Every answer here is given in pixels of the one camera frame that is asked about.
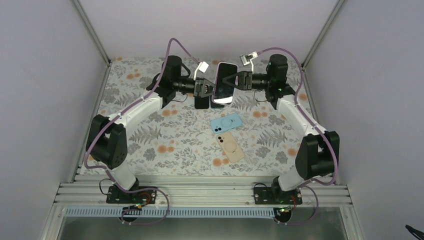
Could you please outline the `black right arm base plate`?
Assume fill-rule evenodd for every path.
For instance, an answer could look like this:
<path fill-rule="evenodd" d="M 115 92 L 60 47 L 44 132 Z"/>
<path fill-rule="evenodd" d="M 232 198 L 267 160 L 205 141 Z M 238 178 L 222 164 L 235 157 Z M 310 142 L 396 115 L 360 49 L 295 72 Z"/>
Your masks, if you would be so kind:
<path fill-rule="evenodd" d="M 256 205 L 302 205 L 302 194 L 299 189 L 281 191 L 265 185 L 253 187 L 253 198 Z"/>

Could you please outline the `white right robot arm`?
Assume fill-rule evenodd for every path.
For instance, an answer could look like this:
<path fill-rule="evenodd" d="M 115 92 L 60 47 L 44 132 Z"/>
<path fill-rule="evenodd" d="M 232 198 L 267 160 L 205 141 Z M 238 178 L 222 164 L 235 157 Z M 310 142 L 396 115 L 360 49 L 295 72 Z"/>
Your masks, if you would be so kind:
<path fill-rule="evenodd" d="M 269 57 L 265 73 L 232 71 L 222 77 L 222 83 L 241 91 L 264 90 L 266 100 L 283 114 L 301 137 L 295 167 L 274 178 L 270 195 L 282 204 L 295 197 L 301 187 L 316 181 L 318 176 L 337 174 L 340 137 L 327 131 L 298 102 L 298 93 L 287 83 L 288 59 L 282 54 Z"/>

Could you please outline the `dark teal smartphone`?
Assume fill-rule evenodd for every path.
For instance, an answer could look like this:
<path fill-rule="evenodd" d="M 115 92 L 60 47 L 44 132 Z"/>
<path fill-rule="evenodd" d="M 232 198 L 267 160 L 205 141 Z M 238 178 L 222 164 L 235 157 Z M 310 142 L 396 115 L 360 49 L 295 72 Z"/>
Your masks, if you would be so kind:
<path fill-rule="evenodd" d="M 225 107 L 225 105 L 218 104 L 218 103 L 215 103 L 215 102 L 213 102 L 213 101 L 210 101 L 210 107 L 211 107 L 212 109 L 222 109 L 222 108 L 224 108 L 224 107 Z"/>

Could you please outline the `magenta smartphone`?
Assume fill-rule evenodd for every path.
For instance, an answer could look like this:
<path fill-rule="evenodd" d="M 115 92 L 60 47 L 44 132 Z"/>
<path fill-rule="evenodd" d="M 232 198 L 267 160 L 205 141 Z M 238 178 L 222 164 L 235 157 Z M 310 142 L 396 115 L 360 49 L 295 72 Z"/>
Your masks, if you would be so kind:
<path fill-rule="evenodd" d="M 212 101 L 219 105 L 230 105 L 234 97 L 238 66 L 229 62 L 220 62 L 215 76 Z"/>

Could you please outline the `black phone case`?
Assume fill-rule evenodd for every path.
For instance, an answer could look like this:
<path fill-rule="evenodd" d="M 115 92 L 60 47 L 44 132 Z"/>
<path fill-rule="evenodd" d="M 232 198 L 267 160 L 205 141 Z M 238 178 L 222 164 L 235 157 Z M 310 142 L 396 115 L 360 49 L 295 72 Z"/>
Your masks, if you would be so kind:
<path fill-rule="evenodd" d="M 210 98 L 209 97 L 195 97 L 194 98 L 194 108 L 196 110 L 206 110 L 210 107 Z"/>

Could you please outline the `beige phone case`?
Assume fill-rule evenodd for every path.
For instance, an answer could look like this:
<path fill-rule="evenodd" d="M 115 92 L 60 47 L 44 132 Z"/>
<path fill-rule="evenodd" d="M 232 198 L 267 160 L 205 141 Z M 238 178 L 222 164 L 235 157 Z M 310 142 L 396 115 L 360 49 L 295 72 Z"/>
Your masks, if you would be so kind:
<path fill-rule="evenodd" d="M 215 139 L 230 163 L 234 164 L 245 158 L 245 153 L 230 131 L 218 134 Z"/>

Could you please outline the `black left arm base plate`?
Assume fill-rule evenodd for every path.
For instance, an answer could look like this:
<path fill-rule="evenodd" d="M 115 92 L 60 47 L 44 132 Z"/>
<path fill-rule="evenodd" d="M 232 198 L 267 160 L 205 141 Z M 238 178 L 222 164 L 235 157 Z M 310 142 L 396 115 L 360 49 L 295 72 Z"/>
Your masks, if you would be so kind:
<path fill-rule="evenodd" d="M 106 203 L 108 204 L 129 204 L 129 205 L 144 205 L 154 204 L 156 201 L 157 191 L 148 189 L 136 193 L 126 193 L 120 190 L 116 185 L 109 187 Z"/>

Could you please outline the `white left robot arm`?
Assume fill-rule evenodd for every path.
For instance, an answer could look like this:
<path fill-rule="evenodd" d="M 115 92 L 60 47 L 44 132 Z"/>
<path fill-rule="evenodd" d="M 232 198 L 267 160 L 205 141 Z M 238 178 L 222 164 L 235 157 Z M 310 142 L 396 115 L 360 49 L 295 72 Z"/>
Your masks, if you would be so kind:
<path fill-rule="evenodd" d="M 192 94 L 197 98 L 211 96 L 215 84 L 197 73 L 205 73 L 209 65 L 199 62 L 190 77 L 190 70 L 182 75 L 185 68 L 182 59 L 171 55 L 165 58 L 161 71 L 147 87 L 147 94 L 130 105 L 109 116 L 96 115 L 89 128 L 86 153 L 83 164 L 87 169 L 102 169 L 119 189 L 119 196 L 131 203 L 139 197 L 138 179 L 130 171 L 126 157 L 128 154 L 128 134 L 149 115 L 169 104 L 177 92 Z"/>

